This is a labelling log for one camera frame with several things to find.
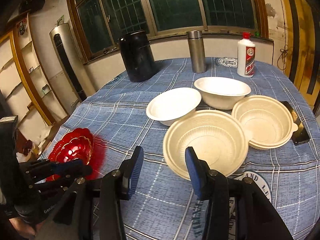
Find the blue plaid tablecloth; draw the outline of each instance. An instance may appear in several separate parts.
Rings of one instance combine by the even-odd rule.
[[[162,141],[168,127],[149,119],[146,107],[160,93],[178,87],[194,87],[194,81],[201,77],[241,80],[251,87],[251,95],[288,101],[311,139],[300,146],[294,146],[290,140],[268,151],[249,147],[245,162],[231,177],[244,174],[259,179],[261,189],[293,238],[303,239],[320,213],[320,132],[311,109],[289,79],[274,66],[256,62],[254,76],[243,78],[237,75],[232,59],[209,57],[206,61],[208,70],[202,74],[192,72],[190,58],[158,61],[162,70],[141,83],[130,82],[123,72],[78,106],[42,158],[49,155],[64,134],[77,127],[89,128],[107,144],[101,176],[117,169],[123,160],[130,158],[136,146],[142,146],[144,163],[136,193],[130,201],[121,202],[127,238],[200,239],[197,223],[203,222],[205,206],[196,201],[191,182],[177,176],[165,163]],[[201,102],[197,109],[209,109],[209,106]],[[93,212],[95,228],[98,203]]]

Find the white foam bowl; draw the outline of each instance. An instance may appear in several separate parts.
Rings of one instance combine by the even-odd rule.
[[[266,96],[242,99],[234,106],[232,116],[251,132],[249,145],[260,150],[286,144],[298,129],[289,110],[279,101]]]
[[[191,115],[200,101],[201,95],[196,89],[175,88],[152,99],[146,114],[150,119],[170,126],[178,119]]]
[[[199,78],[194,85],[207,105],[224,110],[232,109],[236,102],[251,92],[246,83],[224,77]]]
[[[225,176],[244,162],[249,139],[238,120],[218,110],[196,111],[188,119],[175,122],[164,136],[163,153],[169,167],[190,180],[185,150],[192,146],[199,160]]]

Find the bowl rim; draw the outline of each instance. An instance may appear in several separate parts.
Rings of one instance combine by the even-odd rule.
[[[206,90],[206,89],[204,89],[204,88],[201,87],[201,85],[200,85],[199,83],[200,83],[202,80],[204,80],[204,79],[225,79],[225,80],[226,80],[226,79],[229,79],[229,80],[233,80],[233,81],[235,81],[236,83],[243,83],[243,84],[245,84],[246,91],[243,92],[243,93],[233,94],[233,95],[224,94],[224,93],[215,93],[215,92]],[[246,96],[246,95],[248,95],[248,94],[251,93],[251,88],[250,88],[250,86],[249,86],[248,84],[246,84],[246,83],[244,83],[244,82],[242,82],[242,81],[240,81],[240,80],[233,79],[233,78],[227,78],[227,77],[202,77],[202,78],[197,79],[197,80],[194,82],[194,86],[195,86],[197,89],[199,89],[199,90],[201,90],[201,91],[203,91],[203,92],[206,92],[206,93],[212,94],[212,95],[218,95],[218,96],[240,97],[240,96]]]
[[[153,106],[153,104],[155,103],[155,101],[156,101],[157,99],[159,99],[158,97],[164,95],[165,93],[167,93],[167,95],[168,95],[168,94],[172,93],[173,90],[184,90],[184,93],[188,90],[188,91],[194,93],[195,98],[194,98],[194,100],[190,100],[190,101],[189,101],[190,104],[184,104],[184,105],[182,106],[182,107],[183,107],[183,111],[181,111],[181,112],[180,112],[179,114],[177,114],[177,115],[172,115],[172,116],[170,116],[170,119],[164,118],[164,117],[161,118],[161,117],[157,117],[157,116],[152,115],[151,112],[150,112],[150,109],[151,109],[151,107]],[[174,119],[177,119],[177,118],[180,118],[180,117],[185,116],[186,114],[188,114],[189,112],[191,112],[193,109],[195,109],[195,108],[199,105],[200,102],[201,102],[201,94],[200,94],[200,92],[199,92],[198,90],[196,90],[196,89],[194,89],[194,88],[189,88],[189,87],[174,88],[174,89],[170,89],[170,90],[168,90],[168,91],[166,91],[166,92],[160,93],[160,94],[157,95],[155,98],[153,98],[153,99],[150,101],[150,103],[148,104],[148,106],[147,106],[146,114],[147,114],[147,116],[148,116],[150,119],[155,120],[155,121],[161,121],[161,122],[163,122],[163,121],[170,121],[170,120],[174,120]]]
[[[243,139],[244,139],[244,144],[243,144],[243,147],[242,147],[241,150],[242,150],[242,152],[244,152],[244,154],[243,154],[243,157],[239,160],[239,162],[237,162],[237,165],[235,165],[236,168],[232,169],[232,172],[230,172],[229,174],[225,175],[226,177],[230,176],[236,170],[239,169],[239,167],[241,166],[241,164],[244,162],[245,158],[247,157],[247,154],[248,154],[248,151],[249,151],[249,144],[248,144],[249,139],[246,136],[246,133],[245,133],[245,131],[243,129],[243,126],[241,125],[241,123],[237,119],[235,119],[230,114],[227,114],[227,113],[225,113],[223,111],[219,111],[219,110],[198,110],[193,114],[192,117],[194,117],[197,114],[222,115],[222,116],[224,116],[224,117],[226,117],[228,119],[231,119],[233,121],[233,123],[238,127],[239,131],[241,131],[241,133],[243,135]],[[180,124],[183,124],[183,122],[186,122],[189,119],[181,119],[181,120],[178,120],[178,121],[174,122],[168,128],[166,134],[164,135],[164,140],[163,140],[163,144],[162,144],[164,159],[165,159],[166,163],[168,164],[168,166],[170,167],[170,169],[175,174],[180,176],[181,178],[184,178],[184,179],[187,179],[187,180],[190,180],[189,173],[188,173],[188,171],[186,173],[182,168],[180,168],[178,165],[176,165],[176,163],[172,160],[172,157],[171,157],[172,154],[169,154],[168,142],[169,142],[171,134],[174,132],[175,128],[177,126],[179,126]]]
[[[280,106],[280,108],[286,113],[286,120],[289,122],[290,126],[289,126],[289,129],[287,131],[287,133],[284,135],[284,137],[279,140],[278,142],[275,142],[275,143],[260,143],[254,139],[251,139],[249,140],[249,144],[253,145],[253,146],[256,146],[256,147],[259,147],[259,148],[262,148],[262,149],[273,149],[273,148],[278,148],[284,144],[286,144],[291,136],[292,136],[292,133],[293,133],[293,119],[292,119],[292,116],[289,112],[289,110],[282,104],[280,103],[278,100],[272,98],[272,97],[268,97],[268,96],[263,96],[263,95],[253,95],[253,96],[248,96],[248,97],[245,97],[243,98],[242,100],[240,100],[239,102],[237,102],[235,104],[235,106],[233,107],[232,109],[232,113],[231,115],[237,119],[236,117],[236,114],[237,114],[237,111],[239,110],[239,108],[243,105],[243,104],[246,104],[247,101],[249,100],[252,100],[252,99],[260,99],[260,100],[268,100],[270,102],[273,102],[274,104],[277,104],[278,106]]]

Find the silver water bottle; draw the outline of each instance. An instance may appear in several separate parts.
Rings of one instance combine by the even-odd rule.
[[[187,32],[190,50],[192,71],[194,73],[204,73],[207,71],[205,65],[204,44],[202,31]]]

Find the bottle label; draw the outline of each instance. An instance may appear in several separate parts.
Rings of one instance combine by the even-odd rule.
[[[245,47],[247,53],[245,55],[245,70],[244,74],[246,76],[251,76],[254,74],[254,56],[256,52],[255,47]]]

